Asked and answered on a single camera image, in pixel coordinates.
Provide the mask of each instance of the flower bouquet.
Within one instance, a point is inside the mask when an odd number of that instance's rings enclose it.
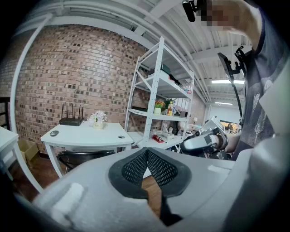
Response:
[[[96,129],[103,129],[104,122],[107,121],[106,114],[104,111],[96,111],[89,118],[87,118],[90,126],[93,126]]]
[[[163,101],[155,101],[154,113],[161,114],[161,108],[164,108],[165,104]]]

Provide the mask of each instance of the ceiling light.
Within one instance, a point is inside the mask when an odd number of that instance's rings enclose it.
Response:
[[[212,84],[230,84],[231,82],[229,80],[215,80],[212,81]],[[234,84],[244,84],[245,81],[243,80],[235,80]]]
[[[225,102],[215,102],[216,104],[224,104],[224,105],[232,105],[232,103],[225,103]]]

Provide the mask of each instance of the black chair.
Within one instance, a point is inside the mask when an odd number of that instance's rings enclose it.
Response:
[[[58,154],[58,160],[67,167],[68,172],[89,160],[101,158],[104,156],[115,154],[114,151],[62,151]]]
[[[0,97],[0,103],[5,103],[5,111],[0,113],[0,116],[5,115],[5,121],[6,121],[6,123],[0,126],[1,127],[6,126],[6,129],[10,130],[9,115],[8,115],[8,102],[10,102],[10,97]]]

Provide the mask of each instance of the computer mouse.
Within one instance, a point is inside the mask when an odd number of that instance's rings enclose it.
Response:
[[[54,136],[57,136],[58,133],[59,133],[58,130],[54,130],[54,131],[51,131],[49,134],[50,134],[51,137],[54,137]]]

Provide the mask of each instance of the metal shelving unit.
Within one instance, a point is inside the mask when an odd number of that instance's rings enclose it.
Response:
[[[191,94],[185,93],[182,88],[180,88],[174,82],[166,78],[166,76],[163,74],[163,71],[160,70],[161,64],[163,63],[166,64],[166,60],[168,60],[169,56],[174,57],[176,59],[176,62],[180,65],[180,67],[183,68],[192,79],[192,88],[191,88],[192,93]],[[148,78],[144,78],[139,72],[139,68],[141,66],[148,70],[155,68],[154,74],[150,75]],[[137,76],[141,78],[141,81],[136,83]],[[154,139],[150,138],[150,129],[151,129],[151,124],[152,124],[153,119],[170,120],[170,121],[185,121],[186,127],[187,127],[190,114],[188,114],[187,117],[185,118],[185,117],[179,117],[179,116],[154,114],[153,112],[154,112],[156,96],[163,97],[163,98],[186,98],[189,100],[188,112],[190,112],[191,105],[192,105],[192,98],[193,98],[193,82],[194,82],[193,72],[191,70],[188,70],[187,67],[183,64],[183,62],[168,47],[165,46],[163,37],[160,38],[160,41],[158,44],[152,47],[142,57],[138,57],[138,61],[137,61],[135,71],[134,71],[129,102],[128,102],[126,121],[125,121],[125,130],[126,131],[128,130],[129,117],[131,113],[141,115],[141,116],[146,116],[147,119],[146,119],[144,132],[141,132],[141,131],[128,132],[128,134],[134,140],[135,145],[139,147],[147,146],[147,147],[158,147],[158,148],[166,149],[171,146],[180,144],[184,140],[185,131],[182,137],[175,136],[172,140],[169,140],[169,141],[163,138],[165,142],[158,143]],[[135,88],[150,92],[150,100],[149,100],[147,112],[139,111],[139,110],[135,110],[131,108],[133,92]]]

